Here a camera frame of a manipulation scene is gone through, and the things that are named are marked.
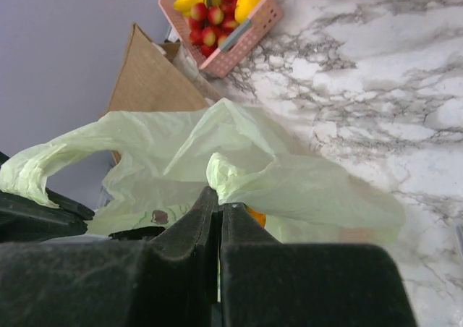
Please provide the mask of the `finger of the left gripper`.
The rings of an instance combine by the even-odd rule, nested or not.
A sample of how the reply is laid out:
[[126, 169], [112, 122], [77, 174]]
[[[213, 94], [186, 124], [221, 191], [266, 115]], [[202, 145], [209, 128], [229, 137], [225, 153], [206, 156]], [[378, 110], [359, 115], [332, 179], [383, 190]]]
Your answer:
[[84, 234], [95, 212], [85, 205], [46, 189], [57, 208], [1, 192], [1, 241], [41, 242]]

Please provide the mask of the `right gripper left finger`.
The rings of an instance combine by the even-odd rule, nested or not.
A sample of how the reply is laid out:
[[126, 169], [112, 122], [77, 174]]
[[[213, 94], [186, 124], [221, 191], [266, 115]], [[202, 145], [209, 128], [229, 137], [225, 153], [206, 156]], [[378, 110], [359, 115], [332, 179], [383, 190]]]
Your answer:
[[205, 188], [152, 240], [1, 246], [3, 326], [210, 326], [218, 201]]

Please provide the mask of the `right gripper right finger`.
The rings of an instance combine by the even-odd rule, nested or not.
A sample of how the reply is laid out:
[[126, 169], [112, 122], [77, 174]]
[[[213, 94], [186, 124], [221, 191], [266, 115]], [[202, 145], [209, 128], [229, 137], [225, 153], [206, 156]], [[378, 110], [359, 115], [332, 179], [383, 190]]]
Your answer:
[[368, 244], [283, 244], [241, 204], [221, 214], [224, 326], [415, 326], [395, 262]]

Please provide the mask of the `light green plastic grocery bag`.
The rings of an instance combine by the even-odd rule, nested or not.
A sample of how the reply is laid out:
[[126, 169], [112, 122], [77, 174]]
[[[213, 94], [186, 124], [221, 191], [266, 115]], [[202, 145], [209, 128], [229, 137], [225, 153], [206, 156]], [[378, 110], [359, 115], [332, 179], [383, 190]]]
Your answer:
[[148, 226], [155, 212], [176, 223], [205, 187], [218, 203], [244, 203], [266, 216], [281, 242], [394, 242], [403, 206], [340, 165], [311, 153], [262, 109], [223, 99], [190, 112], [112, 111], [97, 122], [25, 149], [1, 167], [1, 190], [57, 206], [46, 181], [98, 151], [120, 162], [102, 184], [111, 201], [90, 234]]

